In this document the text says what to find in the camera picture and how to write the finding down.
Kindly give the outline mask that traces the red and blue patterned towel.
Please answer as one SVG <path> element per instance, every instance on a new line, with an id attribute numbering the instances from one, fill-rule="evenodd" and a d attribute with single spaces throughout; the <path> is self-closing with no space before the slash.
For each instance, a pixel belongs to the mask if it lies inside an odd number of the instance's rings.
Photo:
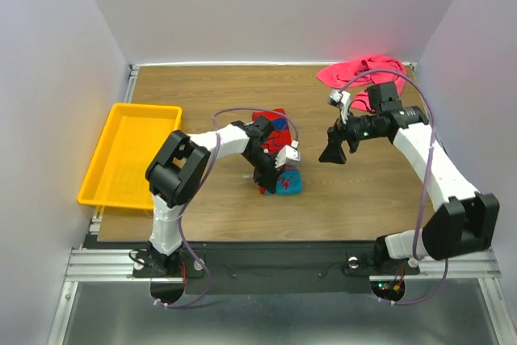
<path id="1" fill-rule="evenodd" d="M 275 168 L 279 173 L 275 181 L 275 194 L 282 196 L 301 194 L 303 190 L 299 169 L 301 152 L 296 124 L 286 116 L 283 108 L 253 111 L 253 120 L 260 116 L 267 118 L 273 126 L 272 133 L 261 147 L 266 154 L 274 158 Z"/>

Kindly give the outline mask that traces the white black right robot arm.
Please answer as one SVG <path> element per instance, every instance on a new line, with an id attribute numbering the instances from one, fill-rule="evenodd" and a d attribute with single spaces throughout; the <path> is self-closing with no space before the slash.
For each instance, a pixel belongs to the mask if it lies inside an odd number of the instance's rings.
<path id="1" fill-rule="evenodd" d="M 500 209 L 496 196 L 481 193 L 460 173 L 422 109 L 404 106 L 394 83 L 375 84 L 366 92 L 371 111 L 363 116 L 350 111 L 348 92 L 330 93 L 329 103 L 340 116 L 327 130 L 320 162 L 344 164 L 343 143 L 354 153 L 361 141 L 385 137 L 413 167 L 423 184 L 423 199 L 434 209 L 428 222 L 417 219 L 415 229 L 379 237 L 372 252 L 374 268 L 390 272 L 401 259 L 440 261 L 488 250 Z"/>

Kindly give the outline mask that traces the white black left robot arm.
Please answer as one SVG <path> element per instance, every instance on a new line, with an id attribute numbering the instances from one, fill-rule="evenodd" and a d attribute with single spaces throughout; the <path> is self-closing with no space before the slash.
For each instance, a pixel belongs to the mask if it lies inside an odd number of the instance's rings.
<path id="1" fill-rule="evenodd" d="M 274 131 L 274 124 L 260 116 L 251 123 L 238 120 L 207 133 L 172 132 L 145 172 L 153 197 L 153 228 L 146 248 L 129 254 L 134 270 L 149 270 L 164 277 L 179 271 L 181 217 L 218 158 L 243 156 L 254 168 L 254 182 L 276 192 L 284 166 L 276 154 L 263 149 Z"/>

